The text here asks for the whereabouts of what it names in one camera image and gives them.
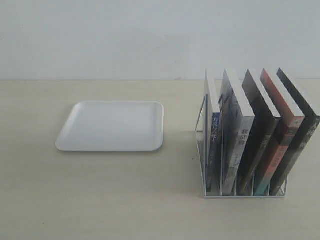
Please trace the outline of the dark black paperback book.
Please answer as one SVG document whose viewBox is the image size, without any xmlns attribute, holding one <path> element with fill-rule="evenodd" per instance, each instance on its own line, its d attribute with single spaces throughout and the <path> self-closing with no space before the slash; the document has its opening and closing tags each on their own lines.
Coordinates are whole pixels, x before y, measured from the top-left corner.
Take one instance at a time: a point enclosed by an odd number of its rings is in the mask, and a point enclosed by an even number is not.
<svg viewBox="0 0 320 240">
<path fill-rule="evenodd" d="M 277 76 L 300 110 L 304 113 L 305 117 L 271 179 L 271 195 L 276 195 L 279 192 L 296 161 L 320 124 L 320 108 L 317 107 L 317 104 L 313 102 L 298 82 L 281 68 L 277 70 Z"/>
</svg>

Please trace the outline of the white rectangular plastic tray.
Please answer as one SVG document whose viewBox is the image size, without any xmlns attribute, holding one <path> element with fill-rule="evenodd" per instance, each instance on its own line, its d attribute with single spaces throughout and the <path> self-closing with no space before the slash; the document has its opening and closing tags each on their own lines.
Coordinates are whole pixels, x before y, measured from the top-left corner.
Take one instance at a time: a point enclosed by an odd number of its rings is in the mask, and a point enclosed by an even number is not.
<svg viewBox="0 0 320 240">
<path fill-rule="evenodd" d="M 55 146 L 63 152 L 153 152 L 164 142 L 164 113 L 156 101 L 81 101 Z"/>
</svg>

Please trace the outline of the grey white paperback book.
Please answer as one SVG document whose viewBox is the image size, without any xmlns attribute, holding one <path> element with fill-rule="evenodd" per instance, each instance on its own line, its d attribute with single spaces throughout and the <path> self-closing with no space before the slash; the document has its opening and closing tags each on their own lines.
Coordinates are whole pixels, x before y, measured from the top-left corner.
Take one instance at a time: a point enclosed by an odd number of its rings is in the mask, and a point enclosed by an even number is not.
<svg viewBox="0 0 320 240">
<path fill-rule="evenodd" d="M 224 70 L 220 94 L 223 98 L 222 194 L 228 196 L 234 188 L 255 114 L 234 69 Z"/>
</svg>

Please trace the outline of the red black paperback book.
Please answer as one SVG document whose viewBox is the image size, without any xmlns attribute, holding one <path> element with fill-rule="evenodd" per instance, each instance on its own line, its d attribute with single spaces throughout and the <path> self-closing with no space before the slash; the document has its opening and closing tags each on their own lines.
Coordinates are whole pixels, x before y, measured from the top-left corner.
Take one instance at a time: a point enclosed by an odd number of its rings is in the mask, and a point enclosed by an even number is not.
<svg viewBox="0 0 320 240">
<path fill-rule="evenodd" d="M 304 113 L 274 72 L 264 68 L 260 80 L 280 114 L 280 120 L 257 168 L 254 182 L 254 195 L 256 196 L 265 194 L 272 177 L 305 118 Z"/>
</svg>

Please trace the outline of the blue paperback book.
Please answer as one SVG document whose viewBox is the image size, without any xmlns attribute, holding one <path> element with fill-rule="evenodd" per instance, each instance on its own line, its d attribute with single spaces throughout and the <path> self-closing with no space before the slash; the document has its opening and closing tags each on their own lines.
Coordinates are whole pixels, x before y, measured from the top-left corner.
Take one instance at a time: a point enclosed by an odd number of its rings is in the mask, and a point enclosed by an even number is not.
<svg viewBox="0 0 320 240">
<path fill-rule="evenodd" d="M 212 72 L 205 70 L 204 95 L 206 97 L 206 191 L 211 192 L 221 165 L 221 108 Z"/>
</svg>

